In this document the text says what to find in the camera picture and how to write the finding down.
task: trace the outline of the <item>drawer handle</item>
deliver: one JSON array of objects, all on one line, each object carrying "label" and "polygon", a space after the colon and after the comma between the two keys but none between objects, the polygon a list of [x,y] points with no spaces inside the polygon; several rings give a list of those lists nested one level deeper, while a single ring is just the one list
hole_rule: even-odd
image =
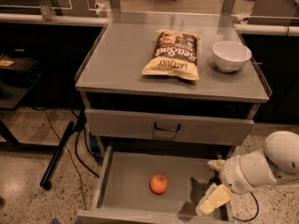
[{"label": "drawer handle", "polygon": [[169,129],[169,128],[161,128],[158,127],[157,122],[154,122],[154,126],[153,126],[157,131],[167,131],[167,132],[177,132],[180,130],[180,124],[177,126],[176,129]]}]

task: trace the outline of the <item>drawer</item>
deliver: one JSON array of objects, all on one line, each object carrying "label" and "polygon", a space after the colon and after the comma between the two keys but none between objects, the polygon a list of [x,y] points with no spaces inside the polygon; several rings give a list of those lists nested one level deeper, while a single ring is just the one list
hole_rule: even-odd
[{"label": "drawer", "polygon": [[[92,208],[79,210],[78,218],[85,224],[234,223],[229,203],[207,217],[195,213],[206,190],[218,181],[207,161],[148,150],[121,151],[112,143],[107,147]],[[161,195],[152,193],[149,187],[150,178],[158,173],[164,174],[168,182]]]},{"label": "drawer", "polygon": [[118,110],[86,109],[90,131],[95,136],[169,140],[215,145],[240,145],[253,121],[154,114]]}]

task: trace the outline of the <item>bag of chips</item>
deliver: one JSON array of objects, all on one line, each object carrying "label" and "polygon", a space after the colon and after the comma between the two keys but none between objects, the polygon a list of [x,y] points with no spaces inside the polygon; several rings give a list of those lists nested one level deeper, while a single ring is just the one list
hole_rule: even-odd
[{"label": "bag of chips", "polygon": [[157,31],[158,39],[142,75],[165,75],[198,80],[197,34],[172,30]]}]

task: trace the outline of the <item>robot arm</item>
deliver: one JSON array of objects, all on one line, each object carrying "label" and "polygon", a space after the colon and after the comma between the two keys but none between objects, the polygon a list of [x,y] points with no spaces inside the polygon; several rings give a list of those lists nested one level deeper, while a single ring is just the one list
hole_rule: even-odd
[{"label": "robot arm", "polygon": [[206,192],[196,207],[199,216],[219,207],[212,203],[228,203],[232,193],[243,194],[263,185],[281,185],[299,180],[299,135],[274,132],[259,150],[207,164],[219,172],[221,185],[214,185]]}]

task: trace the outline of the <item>white bowl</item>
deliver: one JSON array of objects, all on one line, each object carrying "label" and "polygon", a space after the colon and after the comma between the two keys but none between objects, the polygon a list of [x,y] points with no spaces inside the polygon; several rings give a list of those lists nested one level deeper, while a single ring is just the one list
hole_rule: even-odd
[{"label": "white bowl", "polygon": [[223,72],[241,69],[252,56],[250,49],[234,41],[218,42],[212,50],[214,62]]}]

